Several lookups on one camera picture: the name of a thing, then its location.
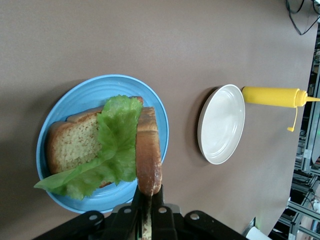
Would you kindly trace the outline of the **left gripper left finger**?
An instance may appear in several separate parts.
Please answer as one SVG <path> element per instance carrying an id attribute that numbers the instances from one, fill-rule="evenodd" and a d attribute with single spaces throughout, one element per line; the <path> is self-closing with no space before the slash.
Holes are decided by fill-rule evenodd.
<path id="1" fill-rule="evenodd" d="M 141 192 L 131 203 L 117 205 L 108 217 L 96 210 L 77 217 L 35 237 L 36 240 L 136 240 Z"/>

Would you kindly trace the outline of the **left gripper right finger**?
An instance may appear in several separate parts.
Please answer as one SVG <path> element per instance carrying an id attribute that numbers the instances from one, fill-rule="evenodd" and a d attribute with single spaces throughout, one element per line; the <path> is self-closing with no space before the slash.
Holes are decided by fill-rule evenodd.
<path id="1" fill-rule="evenodd" d="M 246 237 L 200 210 L 182 215 L 164 202 L 163 188 L 151 199 L 153 240 L 245 240 Z"/>

